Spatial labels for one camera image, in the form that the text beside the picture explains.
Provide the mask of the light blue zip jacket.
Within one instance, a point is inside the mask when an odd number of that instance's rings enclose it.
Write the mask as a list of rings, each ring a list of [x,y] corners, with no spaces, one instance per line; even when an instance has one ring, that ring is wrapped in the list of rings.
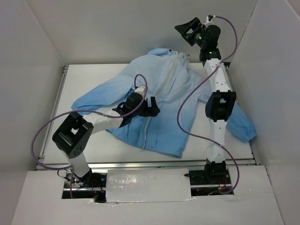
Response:
[[[180,158],[196,116],[197,103],[207,102],[211,85],[189,68],[182,52],[158,48],[132,60],[117,76],[79,97],[71,106],[88,114],[124,101],[135,85],[148,85],[147,97],[155,97],[160,113],[156,117],[135,117],[110,132],[137,148]]]

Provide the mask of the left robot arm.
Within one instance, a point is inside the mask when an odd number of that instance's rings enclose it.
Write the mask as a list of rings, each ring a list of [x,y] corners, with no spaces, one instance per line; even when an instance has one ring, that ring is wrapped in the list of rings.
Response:
[[[141,94],[133,92],[106,115],[71,112],[66,117],[54,132],[52,140],[73,168],[77,184],[86,187],[94,178],[83,154],[90,137],[108,129],[122,128],[130,124],[134,117],[156,117],[160,109],[155,97],[151,97],[150,102],[151,105],[148,105]]]

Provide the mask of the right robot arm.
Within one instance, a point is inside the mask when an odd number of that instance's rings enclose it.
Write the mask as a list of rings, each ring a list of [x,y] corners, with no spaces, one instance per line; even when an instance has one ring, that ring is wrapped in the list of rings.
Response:
[[[204,167],[204,179],[208,183],[215,183],[226,176],[225,129],[236,101],[236,93],[228,86],[221,68],[223,62],[218,49],[221,29],[211,24],[213,19],[214,16],[209,15],[206,23],[201,23],[195,17],[187,23],[175,26],[191,46],[200,47],[199,60],[208,73],[206,81],[210,81],[211,85],[212,94],[205,106],[211,132],[208,141],[212,143]]]

